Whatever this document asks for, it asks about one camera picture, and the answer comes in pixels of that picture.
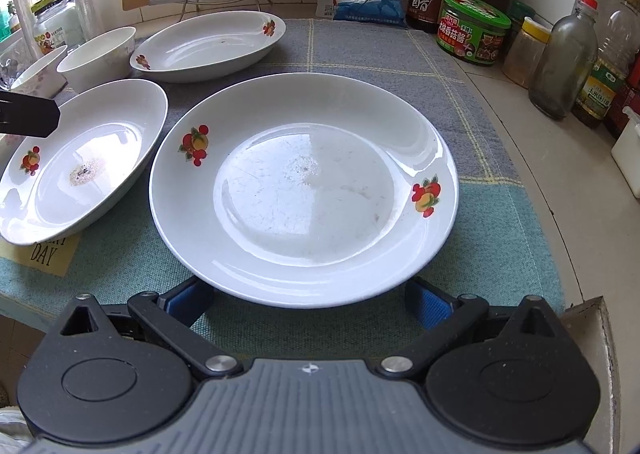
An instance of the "fruit decoration on plate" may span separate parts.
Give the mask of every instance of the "fruit decoration on plate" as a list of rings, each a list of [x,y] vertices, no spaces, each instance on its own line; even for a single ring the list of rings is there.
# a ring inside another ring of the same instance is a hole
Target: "fruit decoration on plate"
[[[22,163],[20,163],[20,170],[24,170],[25,174],[31,174],[32,176],[36,175],[36,170],[38,170],[38,163],[40,162],[40,147],[33,147],[33,149],[28,150],[27,154],[24,158],[22,158]]]
[[[209,140],[209,127],[200,125],[197,129],[191,127],[191,132],[182,137],[182,143],[178,147],[179,152],[183,152],[187,161],[193,161],[196,167],[202,165],[202,160],[207,157],[207,147]]]
[[[434,176],[431,181],[425,179],[420,183],[415,183],[412,188],[414,194],[411,196],[411,200],[415,203],[415,209],[418,212],[422,212],[422,217],[429,217],[433,214],[433,207],[438,204],[440,199],[440,184],[438,183],[438,177]]]

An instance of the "teal cloth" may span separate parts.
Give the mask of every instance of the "teal cloth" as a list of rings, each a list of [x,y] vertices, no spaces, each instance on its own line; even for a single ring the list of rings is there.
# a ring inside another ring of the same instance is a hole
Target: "teal cloth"
[[[386,88],[409,101],[444,136],[460,174],[452,234],[420,273],[450,294],[476,293],[493,305],[539,294],[564,309],[546,240],[513,164],[449,55],[427,34],[336,21],[287,21],[287,34],[258,65],[201,84],[161,84],[170,100],[164,134],[198,101],[239,81],[287,71],[332,72]],[[66,90],[57,100],[65,101]],[[66,276],[0,259],[0,312],[46,328],[77,293],[122,303],[159,293],[190,276],[151,219],[148,170],[109,213],[81,236]],[[320,310],[257,305],[220,293],[194,329],[243,356],[382,357],[420,334],[404,310],[404,287]]]

